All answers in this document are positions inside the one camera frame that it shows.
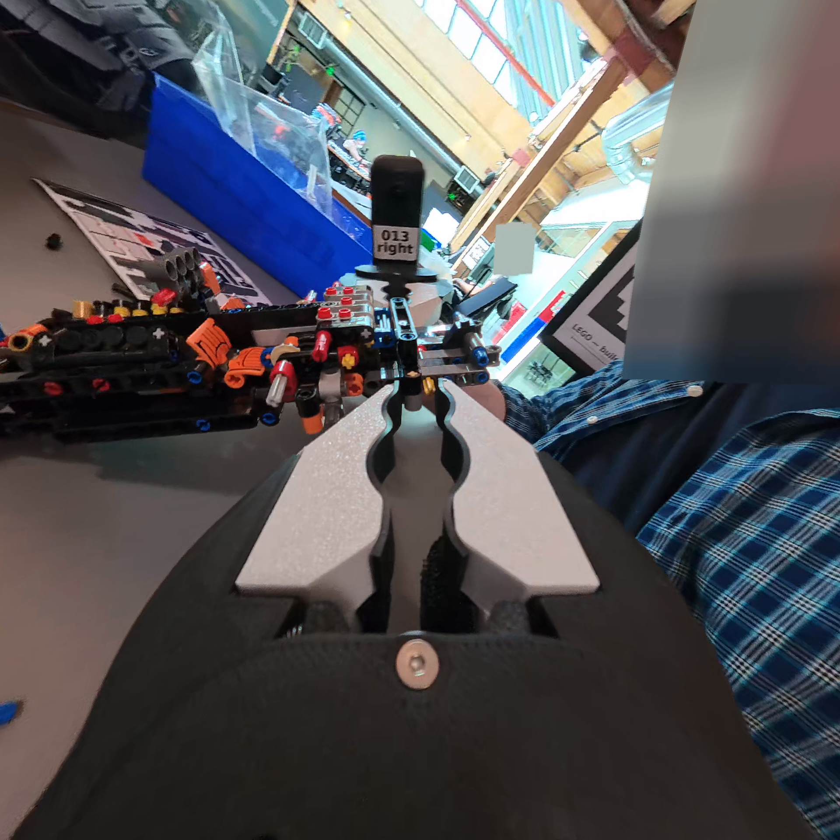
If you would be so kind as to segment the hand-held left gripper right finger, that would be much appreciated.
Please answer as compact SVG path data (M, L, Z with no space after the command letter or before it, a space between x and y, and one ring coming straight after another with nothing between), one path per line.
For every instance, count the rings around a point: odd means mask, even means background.
M442 380L440 459L453 481L441 536L423 565L421 628L475 631L493 613L529 616L545 596L591 595L600 581L533 447Z

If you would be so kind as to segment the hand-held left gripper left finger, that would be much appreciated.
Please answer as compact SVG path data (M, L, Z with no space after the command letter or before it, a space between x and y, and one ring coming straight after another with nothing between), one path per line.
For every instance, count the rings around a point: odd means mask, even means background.
M382 489L395 432L392 384L301 451L238 574L240 594L327 602L351 627L386 632L394 538Z

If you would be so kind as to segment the black lego technic car chassis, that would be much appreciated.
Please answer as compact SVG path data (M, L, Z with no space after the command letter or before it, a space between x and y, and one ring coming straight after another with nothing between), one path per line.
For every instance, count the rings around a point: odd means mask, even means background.
M334 283L287 306L134 313L94 305L2 340L2 440L62 444L237 431L278 425L293 407L320 434L346 397L394 386L416 411L439 380L486 383L501 348L455 316L424 335L404 297L377 306L370 285Z

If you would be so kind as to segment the person's right forearm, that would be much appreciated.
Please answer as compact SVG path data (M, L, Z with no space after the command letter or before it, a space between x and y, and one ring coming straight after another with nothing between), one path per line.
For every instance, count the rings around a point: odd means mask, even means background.
M656 390L655 383L622 378L621 364L613 362L534 397L496 381L475 395L535 449L558 458L583 438L636 419Z

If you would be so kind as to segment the grey lego cylinder block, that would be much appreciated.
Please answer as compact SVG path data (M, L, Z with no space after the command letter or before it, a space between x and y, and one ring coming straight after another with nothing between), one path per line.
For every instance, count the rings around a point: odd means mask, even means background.
M202 285L203 256L197 248L179 247L152 259L147 277L160 289L195 295Z

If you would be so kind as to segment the lego sticker sheet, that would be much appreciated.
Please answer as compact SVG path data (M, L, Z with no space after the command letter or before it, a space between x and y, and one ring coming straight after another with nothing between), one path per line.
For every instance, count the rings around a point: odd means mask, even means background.
M79 228L132 297L150 300L162 281L173 276L165 264L199 273L206 261L217 279L219 302L236 298L249 306L270 303L209 233L56 182L34 182Z

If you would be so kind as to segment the dark lego set box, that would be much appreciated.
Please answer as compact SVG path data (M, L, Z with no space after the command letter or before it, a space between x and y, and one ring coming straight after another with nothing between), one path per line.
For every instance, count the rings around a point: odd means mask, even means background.
M2 1L2 96L144 147L155 79L198 95L184 2Z

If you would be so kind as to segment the black monitor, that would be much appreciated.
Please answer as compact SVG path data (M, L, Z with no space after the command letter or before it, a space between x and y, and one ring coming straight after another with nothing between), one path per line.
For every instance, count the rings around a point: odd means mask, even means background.
M493 312L507 311L518 289L518 283L507 276L493 276L478 290L470 293L455 306L458 317L483 323Z

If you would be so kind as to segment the blue plastic bin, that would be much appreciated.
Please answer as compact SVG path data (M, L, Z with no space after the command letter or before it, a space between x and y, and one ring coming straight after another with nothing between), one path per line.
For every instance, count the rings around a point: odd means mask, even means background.
M371 263L371 231L340 203L327 216L226 135L208 104L154 76L142 174L290 292Z

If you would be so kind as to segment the clear plastic bag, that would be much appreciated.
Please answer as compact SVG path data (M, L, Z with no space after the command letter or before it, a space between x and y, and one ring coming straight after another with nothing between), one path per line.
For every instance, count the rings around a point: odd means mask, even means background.
M192 60L220 128L327 219L333 187L322 121L244 82L234 31L215 2L198 2L209 32Z

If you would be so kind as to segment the black framed sign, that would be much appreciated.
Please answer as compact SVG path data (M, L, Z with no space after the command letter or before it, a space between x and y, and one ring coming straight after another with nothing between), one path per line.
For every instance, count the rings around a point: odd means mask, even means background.
M541 345L572 369L575 378L621 360L633 294L639 219L539 333Z

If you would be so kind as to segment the person's plaid shirt torso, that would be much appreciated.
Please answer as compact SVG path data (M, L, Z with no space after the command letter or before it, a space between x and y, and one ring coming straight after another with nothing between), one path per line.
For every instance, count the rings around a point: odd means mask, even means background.
M773 777L838 838L838 385L648 382L636 419L555 459L666 573Z

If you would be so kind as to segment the silver ventilation duct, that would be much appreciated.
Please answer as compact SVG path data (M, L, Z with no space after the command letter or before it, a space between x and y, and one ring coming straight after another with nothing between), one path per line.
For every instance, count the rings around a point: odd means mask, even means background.
M672 80L604 127L601 138L605 161L622 184L650 185L654 164L644 163L643 156L634 150L634 142L664 126L674 85Z

